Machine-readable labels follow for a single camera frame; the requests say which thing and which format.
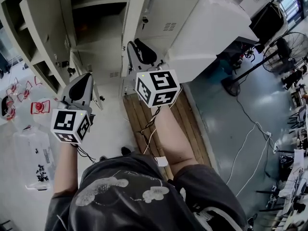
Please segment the white paper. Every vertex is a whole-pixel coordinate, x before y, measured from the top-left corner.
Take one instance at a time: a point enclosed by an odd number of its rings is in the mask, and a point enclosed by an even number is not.
[[[159,157],[156,157],[156,159],[157,159],[157,163],[159,167],[168,166],[168,161],[165,156],[159,156]]]

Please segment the white box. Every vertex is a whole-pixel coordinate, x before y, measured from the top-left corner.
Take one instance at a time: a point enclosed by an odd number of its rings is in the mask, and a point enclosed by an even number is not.
[[[135,90],[151,108],[172,104],[178,96],[180,84],[173,69],[139,72]]]
[[[90,127],[90,118],[85,110],[54,109],[51,132],[60,142],[81,144]]]
[[[174,57],[218,55],[251,20],[238,5],[225,0],[199,0],[171,46]]]
[[[193,81],[215,59],[216,55],[200,54],[175,57],[172,49],[168,51],[166,61],[170,69],[174,69],[179,83]]]

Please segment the window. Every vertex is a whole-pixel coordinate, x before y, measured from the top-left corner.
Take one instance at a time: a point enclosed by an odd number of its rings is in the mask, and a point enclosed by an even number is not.
[[[282,0],[280,7],[285,10],[287,14],[287,20],[292,19],[294,15],[299,11],[298,0]]]

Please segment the shoe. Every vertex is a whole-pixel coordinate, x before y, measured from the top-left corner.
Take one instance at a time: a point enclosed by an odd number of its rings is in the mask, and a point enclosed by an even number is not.
[[[107,159],[107,157],[101,156],[101,157],[100,157],[100,162],[103,161],[103,160],[106,160],[106,159]]]
[[[121,148],[121,153],[122,153],[123,156],[126,156],[126,155],[131,154],[131,150],[129,148],[127,148],[127,147],[122,147]]]

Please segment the person's arm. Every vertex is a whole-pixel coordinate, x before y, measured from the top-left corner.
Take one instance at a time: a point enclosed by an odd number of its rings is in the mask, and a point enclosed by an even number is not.
[[[77,148],[61,143],[59,163],[54,177],[54,193],[73,193],[78,189]]]
[[[198,164],[188,139],[167,105],[160,108],[155,126],[173,175],[185,166]]]

